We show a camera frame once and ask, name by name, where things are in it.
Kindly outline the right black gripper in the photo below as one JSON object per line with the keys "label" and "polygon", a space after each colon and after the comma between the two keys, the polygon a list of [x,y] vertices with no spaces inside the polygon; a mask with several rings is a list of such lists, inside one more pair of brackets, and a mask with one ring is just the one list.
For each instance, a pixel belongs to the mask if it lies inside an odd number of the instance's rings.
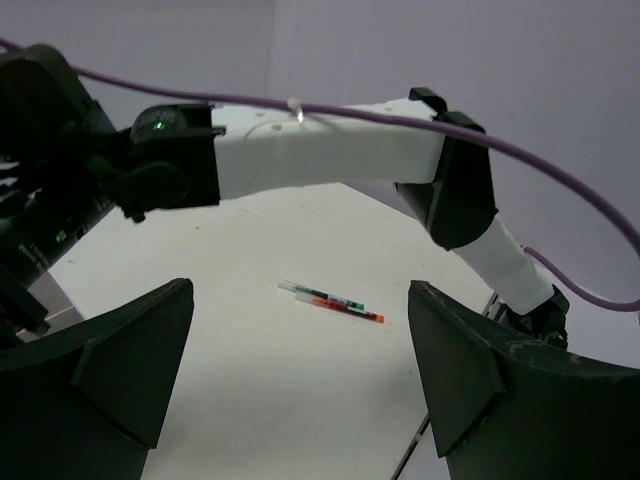
{"label": "right black gripper", "polygon": [[1,56],[1,342],[48,330],[29,288],[114,207],[102,183],[125,158],[117,130],[55,48]]}

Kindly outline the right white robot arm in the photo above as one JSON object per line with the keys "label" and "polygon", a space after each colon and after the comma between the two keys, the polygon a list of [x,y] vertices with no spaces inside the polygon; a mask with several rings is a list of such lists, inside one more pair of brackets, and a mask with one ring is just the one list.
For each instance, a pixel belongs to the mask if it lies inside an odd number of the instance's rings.
{"label": "right white robot arm", "polygon": [[29,295],[113,208],[216,206],[288,187],[388,180],[432,241],[458,255],[505,303],[501,320],[566,348],[568,302],[501,223],[482,130],[432,91],[329,109],[174,94],[117,130],[55,48],[1,57],[1,345],[47,330]]}

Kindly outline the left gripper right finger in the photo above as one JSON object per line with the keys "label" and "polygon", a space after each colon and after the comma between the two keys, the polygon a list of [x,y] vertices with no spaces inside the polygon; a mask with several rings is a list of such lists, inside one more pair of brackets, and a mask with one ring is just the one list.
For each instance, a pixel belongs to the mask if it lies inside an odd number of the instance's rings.
{"label": "left gripper right finger", "polygon": [[544,344],[424,281],[408,321],[454,479],[635,479],[639,373]]}

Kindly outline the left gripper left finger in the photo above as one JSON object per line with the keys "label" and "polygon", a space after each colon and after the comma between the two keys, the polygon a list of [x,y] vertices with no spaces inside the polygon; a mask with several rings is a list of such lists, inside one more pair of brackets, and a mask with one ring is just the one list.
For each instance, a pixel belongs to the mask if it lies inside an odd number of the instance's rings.
{"label": "left gripper left finger", "polygon": [[193,311],[193,283],[179,278],[2,351],[2,478],[140,478],[158,445]]}

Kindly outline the red orange pen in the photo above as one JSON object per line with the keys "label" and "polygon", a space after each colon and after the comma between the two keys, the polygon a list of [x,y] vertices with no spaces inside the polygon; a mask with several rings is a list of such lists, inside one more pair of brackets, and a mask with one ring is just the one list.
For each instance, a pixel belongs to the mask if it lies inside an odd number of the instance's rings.
{"label": "red orange pen", "polygon": [[359,318],[364,318],[366,320],[373,321],[376,323],[382,324],[384,322],[383,315],[361,310],[355,307],[348,306],[341,302],[320,298],[318,296],[314,296],[311,294],[298,292],[295,294],[295,299],[297,301],[301,301],[310,305],[314,305],[314,306],[329,309],[329,310],[334,310],[337,312],[341,312],[341,313],[359,317]]}

